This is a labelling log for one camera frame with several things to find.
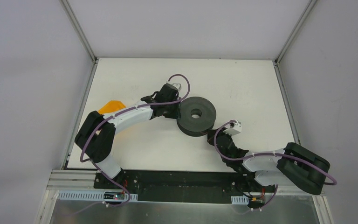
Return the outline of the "black perforated cable spool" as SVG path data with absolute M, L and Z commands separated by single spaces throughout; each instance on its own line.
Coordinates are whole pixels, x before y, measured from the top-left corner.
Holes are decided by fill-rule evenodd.
M 216 117 L 216 109 L 208 99 L 189 97 L 180 103 L 180 118 L 177 119 L 177 126 L 188 136 L 200 137 L 213 128 Z

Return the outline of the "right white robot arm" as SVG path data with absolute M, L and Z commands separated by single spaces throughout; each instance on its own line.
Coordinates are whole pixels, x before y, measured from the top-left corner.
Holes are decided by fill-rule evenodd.
M 297 143 L 289 142 L 275 151 L 250 153 L 235 145 L 226 128 L 208 130 L 207 137 L 222 161 L 245 175 L 246 186 L 251 191 L 269 185 L 294 185 L 306 193 L 319 195 L 324 185 L 337 183 L 328 174 L 330 163 Z

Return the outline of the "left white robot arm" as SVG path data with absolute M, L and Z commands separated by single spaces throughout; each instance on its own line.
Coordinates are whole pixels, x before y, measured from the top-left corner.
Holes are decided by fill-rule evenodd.
M 105 181 L 111 188 L 118 189 L 124 182 L 120 174 L 122 168 L 111 152 L 115 136 L 124 129 L 156 117 L 177 119 L 180 89 L 178 83 L 166 83 L 161 90 L 141 98 L 130 107 L 106 114 L 97 111 L 88 114 L 75 137 L 75 144 L 107 175 Z

